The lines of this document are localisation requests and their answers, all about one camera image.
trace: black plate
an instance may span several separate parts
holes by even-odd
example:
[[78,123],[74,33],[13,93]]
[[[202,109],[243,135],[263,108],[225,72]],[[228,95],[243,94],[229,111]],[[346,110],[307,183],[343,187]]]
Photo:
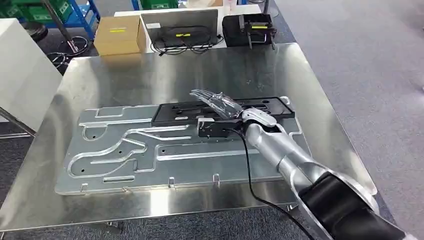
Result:
[[[277,120],[295,117],[291,110],[279,97],[258,97],[235,99],[244,109],[260,109]],[[153,127],[169,127],[180,125],[196,125],[198,118],[213,118],[222,120],[218,114],[202,101],[165,103],[159,105],[156,114],[151,120]]]

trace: aluminum plate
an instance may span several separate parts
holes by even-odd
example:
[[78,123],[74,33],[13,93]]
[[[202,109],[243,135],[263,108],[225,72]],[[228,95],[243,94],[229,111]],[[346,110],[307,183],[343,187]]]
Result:
[[[55,191],[84,195],[248,182],[243,143],[237,135],[200,138],[195,125],[152,127],[158,105],[87,109],[79,117]],[[307,152],[295,118],[280,124]],[[249,146],[252,179],[281,176]]]

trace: cardboard box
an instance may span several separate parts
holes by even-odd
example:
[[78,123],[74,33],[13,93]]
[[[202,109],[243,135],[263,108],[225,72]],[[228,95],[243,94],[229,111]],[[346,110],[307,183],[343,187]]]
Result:
[[140,16],[104,16],[94,46],[100,56],[144,53],[146,35]]

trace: black device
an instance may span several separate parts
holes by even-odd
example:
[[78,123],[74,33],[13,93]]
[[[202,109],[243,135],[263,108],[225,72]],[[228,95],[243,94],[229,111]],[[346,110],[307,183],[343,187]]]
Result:
[[[276,96],[235,99],[234,101],[244,109],[260,109],[277,120],[295,117],[295,112]],[[227,137],[229,132],[225,129],[237,129],[242,124],[240,119],[222,119],[202,101],[191,101],[159,105],[151,125],[153,127],[197,125],[199,118],[213,119],[213,121],[203,121],[202,126],[198,126],[199,137]]]
[[242,14],[225,16],[222,32],[227,47],[272,45],[277,30],[273,28],[269,14]]

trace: white table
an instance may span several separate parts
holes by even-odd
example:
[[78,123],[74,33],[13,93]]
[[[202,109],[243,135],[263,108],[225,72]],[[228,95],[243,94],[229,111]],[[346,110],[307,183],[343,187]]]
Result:
[[[223,6],[210,6],[210,7],[199,7],[199,8],[171,8],[171,9],[159,9],[159,10],[140,10],[140,11],[117,11],[115,12],[115,17],[122,17],[122,16],[136,16],[144,13],[168,13],[168,12],[180,12],[180,11],[199,11],[199,10],[208,10],[208,9],[217,9],[218,10],[218,22],[217,22],[217,34],[223,35],[223,18],[225,16],[225,9]],[[240,14],[260,14],[261,9],[257,4],[249,4],[249,5],[237,5],[234,10],[232,10],[229,15],[240,15]],[[144,32],[146,35],[146,47],[145,51],[146,53],[153,53],[153,50],[150,48],[151,40],[149,37],[149,34],[147,33],[146,28],[144,27]],[[212,48],[226,48],[227,44],[225,43],[225,40],[220,42],[219,44],[213,46]]]

